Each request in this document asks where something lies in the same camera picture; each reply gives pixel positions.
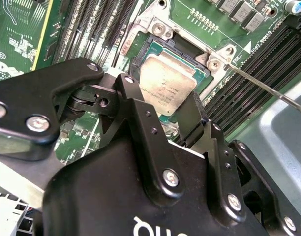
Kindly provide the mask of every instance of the green pcb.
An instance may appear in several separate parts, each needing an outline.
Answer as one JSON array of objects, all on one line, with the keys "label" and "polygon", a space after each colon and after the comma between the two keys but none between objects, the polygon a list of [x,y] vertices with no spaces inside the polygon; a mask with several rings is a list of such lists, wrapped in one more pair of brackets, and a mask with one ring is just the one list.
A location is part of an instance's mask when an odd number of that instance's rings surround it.
[{"label": "green pcb", "polygon": [[0,0],[0,80],[33,70],[48,5]]},{"label": "green pcb", "polygon": [[[233,21],[229,14],[222,12],[219,7],[207,0],[172,0],[169,18],[189,34],[215,50],[228,44],[234,45],[237,52],[232,64],[240,67],[286,18],[288,13],[283,9],[284,1],[272,0],[267,2],[267,6],[262,10],[256,10],[255,2],[259,3],[259,1],[245,1],[253,7],[255,13],[263,17],[263,22],[254,32],[245,30],[241,24]],[[152,2],[151,0],[146,1],[143,8],[146,9]],[[127,60],[138,54],[146,39],[147,35],[142,33],[135,38],[133,46],[126,55]],[[223,81],[218,84],[204,102],[210,101],[212,95],[224,86],[232,74],[232,71],[228,71]],[[201,83],[196,91],[201,93],[206,86],[207,83]]]}]

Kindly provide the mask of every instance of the black dimm slot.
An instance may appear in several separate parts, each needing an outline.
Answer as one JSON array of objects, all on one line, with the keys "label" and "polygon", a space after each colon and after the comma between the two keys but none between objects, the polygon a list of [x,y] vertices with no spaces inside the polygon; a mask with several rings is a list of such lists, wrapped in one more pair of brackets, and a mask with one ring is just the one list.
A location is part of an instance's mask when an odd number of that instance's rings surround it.
[{"label": "black dimm slot", "polygon": [[[55,63],[58,63],[60,61],[60,59],[62,59],[62,61],[65,61],[67,59],[70,49],[71,49],[71,46],[73,45],[73,41],[75,40],[76,31],[77,31],[79,22],[84,13],[84,6],[88,3],[88,1],[89,0],[81,0],[79,9],[77,9],[77,7],[78,7],[78,3],[80,2],[80,0],[75,2],[75,5],[73,6],[73,10],[70,13],[69,21],[67,23],[68,27],[65,28],[63,37],[60,42],[59,53],[57,54]],[[73,18],[77,11],[78,11],[78,15],[77,15],[75,21],[73,21]]]},{"label": "black dimm slot", "polygon": [[[298,71],[301,71],[301,63],[296,67],[296,69]],[[292,73],[290,73],[289,77],[287,79],[285,79],[284,81],[280,82],[279,86],[276,89],[277,90],[282,89],[296,75],[297,75],[297,73],[295,71],[293,71]],[[242,116],[241,118],[239,118],[238,120],[236,120],[235,123],[231,122],[231,123],[224,123],[224,124],[222,124],[226,128],[225,135],[228,135],[231,132],[233,132],[235,130],[235,128],[237,128],[241,123],[243,123],[245,120],[247,120],[255,111],[261,109],[261,107],[263,106],[263,104],[265,104],[271,98],[272,98],[272,95],[270,95],[269,93],[266,93],[263,97],[261,97],[261,100],[250,110],[249,113],[244,114],[244,116]]]},{"label": "black dimm slot", "polygon": [[[96,42],[96,43],[98,42],[103,30],[107,27],[108,20],[112,16],[112,11],[113,11],[114,7],[116,6],[116,3],[117,3],[117,1],[115,1],[115,0],[108,1],[107,6],[104,10],[104,13],[101,16],[101,20],[99,21],[98,26],[93,33],[93,37],[94,37],[93,41],[94,42]],[[86,57],[91,58],[94,50],[95,50],[95,45],[89,51],[87,51]]]},{"label": "black dimm slot", "polygon": [[[280,55],[281,58],[283,58],[285,56],[287,58],[288,55],[285,55],[285,54]],[[284,78],[284,80],[280,80],[280,81],[277,81],[276,78],[279,78],[281,75],[284,75],[289,69],[291,69],[289,65],[298,64],[298,61],[300,62],[300,60],[301,60],[300,56],[301,56],[301,47],[298,48],[298,50],[296,49],[295,52],[292,52],[290,57],[282,64],[275,65],[275,67],[271,67],[271,65],[269,65],[268,68],[272,68],[272,70],[270,71],[270,74],[266,75],[268,77],[268,80],[265,83],[274,89],[277,89],[277,90],[281,89],[282,86],[286,84],[285,81],[287,80],[287,78]],[[260,87],[257,87],[254,84],[252,85],[252,88],[254,89],[254,91],[251,94],[244,95],[244,99],[241,100],[243,102],[236,107],[236,109],[233,111],[232,115],[229,115],[229,117],[225,117],[225,119],[219,120],[223,125],[228,124],[233,115],[239,117],[239,113],[248,114],[250,111],[254,110],[254,107],[256,107],[259,103],[257,100],[262,101],[262,99],[263,99],[263,101],[264,101],[265,97],[269,97],[269,98],[272,97],[272,95],[270,95],[269,93],[266,93]]]},{"label": "black dimm slot", "polygon": [[[282,89],[301,72],[301,37],[287,25],[281,25],[242,69],[272,88]],[[234,74],[223,92],[217,93],[205,108],[209,118],[228,135],[256,114],[271,97],[247,79]]]},{"label": "black dimm slot", "polygon": [[[277,35],[275,36],[276,40],[268,41],[268,43],[266,42],[265,43],[266,45],[264,44],[262,46],[263,50],[256,53],[257,54],[256,57],[251,56],[249,61],[247,61],[245,65],[242,66],[242,70],[247,73],[251,73],[254,69],[258,67],[258,64],[256,63],[257,61],[263,61],[265,58],[269,56],[269,54],[271,53],[271,50],[269,50],[269,48],[273,48],[273,49],[276,48],[277,45],[279,45],[282,41],[284,41],[286,36],[289,35],[290,33],[291,33],[290,30],[287,30],[286,32],[284,32],[283,30],[278,30]],[[213,111],[218,109],[218,107],[222,104],[221,100],[223,100],[223,97],[231,95],[243,83],[247,83],[246,79],[243,76],[238,75],[237,73],[234,74],[233,77],[227,82],[227,84],[222,89],[223,96],[214,97],[211,100],[211,102],[209,102],[205,106],[207,113],[211,114]]]},{"label": "black dimm slot", "polygon": [[76,57],[76,53],[79,50],[79,46],[81,44],[81,41],[82,41],[82,38],[83,38],[83,35],[84,35],[84,31],[86,29],[86,26],[87,26],[89,20],[90,20],[90,16],[92,15],[92,12],[93,12],[94,7],[96,6],[96,3],[97,3],[97,0],[90,0],[88,2],[88,4],[86,5],[84,16],[81,20],[81,23],[80,23],[79,27],[78,27],[79,35],[74,40],[74,44],[73,44],[72,49],[69,53],[68,59],[73,59],[73,58]]},{"label": "black dimm slot", "polygon": [[132,10],[134,0],[126,0],[124,4],[124,8],[121,10],[120,17],[117,17],[117,22],[115,23],[115,26],[117,26],[117,29],[108,31],[108,34],[106,36],[106,41],[109,44],[109,47],[112,47],[114,43],[116,42],[117,38],[119,37],[120,31],[123,29],[124,23],[126,22],[129,13]]},{"label": "black dimm slot", "polygon": [[[280,62],[280,60],[277,60],[278,57],[284,57],[288,54],[288,52],[293,49],[293,46],[295,44],[298,44],[300,41],[299,36],[296,35],[294,38],[292,38],[289,41],[286,41],[286,44],[284,46],[285,50],[284,51],[279,51],[277,54],[275,54],[271,59],[271,63],[270,63],[270,67],[274,67],[277,63]],[[258,66],[256,70],[253,71],[253,76],[255,78],[257,78],[258,80],[262,81],[263,83],[267,84],[268,86],[270,85],[269,81],[263,81],[263,79],[265,79],[264,77],[267,76],[267,74],[265,74],[265,72],[267,71],[267,66],[263,66],[260,67]],[[230,103],[231,107],[234,107],[237,105],[238,102],[241,102],[241,99],[239,99],[240,97],[244,96],[245,94],[247,94],[250,90],[254,89],[256,86],[246,80],[246,84],[244,87],[242,87],[239,91],[237,91],[237,93],[234,94],[234,96],[228,96],[227,100]],[[222,109],[217,109],[217,114],[214,114],[213,117],[214,119],[218,119],[219,116],[222,116],[222,113],[225,112],[226,107],[223,107]]]}]

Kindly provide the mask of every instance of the black plastic component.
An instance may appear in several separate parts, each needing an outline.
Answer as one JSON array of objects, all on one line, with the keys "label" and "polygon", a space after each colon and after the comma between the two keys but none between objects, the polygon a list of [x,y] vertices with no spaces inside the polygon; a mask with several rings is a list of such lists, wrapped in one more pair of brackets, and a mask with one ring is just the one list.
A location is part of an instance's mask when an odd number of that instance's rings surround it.
[{"label": "black plastic component", "polygon": [[[98,71],[93,71],[87,67],[89,63],[93,62],[74,59],[0,82],[0,103],[7,109],[0,118],[0,144],[8,143],[0,145],[0,155],[23,160],[50,156],[69,96],[80,86],[97,84],[103,77],[103,70],[97,66]],[[26,127],[26,120],[35,115],[48,120],[48,130],[34,132]]]},{"label": "black plastic component", "polygon": [[[240,162],[239,170],[250,175],[250,179],[246,182],[242,181],[243,177],[240,176],[244,201],[253,214],[261,216],[260,222],[267,232],[278,236],[301,235],[300,215],[248,146],[234,140],[229,147]],[[284,217],[292,219],[297,229],[296,232],[287,227]]]},{"label": "black plastic component", "polygon": [[213,217],[224,226],[244,222],[244,205],[240,210],[234,210],[228,202],[230,194],[243,202],[233,151],[226,146],[220,127],[207,119],[202,104],[196,101],[194,94],[191,93],[177,111],[181,140],[207,159],[207,203]]},{"label": "black plastic component", "polygon": [[[128,135],[54,176],[43,200],[44,235],[149,236],[156,235],[156,227],[163,236],[167,229],[171,236],[268,235],[248,208],[245,222],[235,227],[221,226],[207,205],[206,160],[174,145],[167,148],[176,157],[181,167],[178,174],[184,176],[187,186],[177,204],[161,207],[146,196],[136,162],[139,156]],[[140,220],[154,234],[138,225]]]}]

